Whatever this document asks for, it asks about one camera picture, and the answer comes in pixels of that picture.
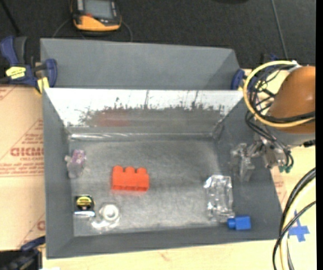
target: red toy block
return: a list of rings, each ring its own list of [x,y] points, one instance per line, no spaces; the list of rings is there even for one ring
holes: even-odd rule
[[[128,166],[124,170],[117,165],[113,167],[111,189],[145,192],[149,189],[149,175],[145,168],[135,170],[134,167]]]

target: small purple toy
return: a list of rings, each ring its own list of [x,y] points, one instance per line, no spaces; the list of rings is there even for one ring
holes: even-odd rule
[[[77,178],[83,174],[87,157],[84,150],[74,150],[72,156],[65,156],[69,178]]]

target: transparent plastic object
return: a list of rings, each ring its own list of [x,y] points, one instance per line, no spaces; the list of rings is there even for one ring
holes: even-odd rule
[[[221,174],[210,176],[204,183],[207,192],[208,217],[211,220],[224,223],[234,217],[232,210],[233,192],[231,177]]]
[[[72,156],[65,156],[66,167],[68,169],[68,176],[70,179],[80,177],[86,172],[87,156],[84,150],[76,149],[73,151]]]

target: yellow device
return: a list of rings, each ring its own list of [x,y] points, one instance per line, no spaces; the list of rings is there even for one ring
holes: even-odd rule
[[[75,27],[86,33],[114,31],[122,24],[114,0],[72,0],[70,8]]]

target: blue cross mark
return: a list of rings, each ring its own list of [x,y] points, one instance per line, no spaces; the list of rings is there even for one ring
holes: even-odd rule
[[[289,236],[290,235],[296,235],[299,242],[305,241],[305,234],[310,234],[307,226],[301,226],[299,219],[297,220],[297,225],[292,227],[289,230]]]

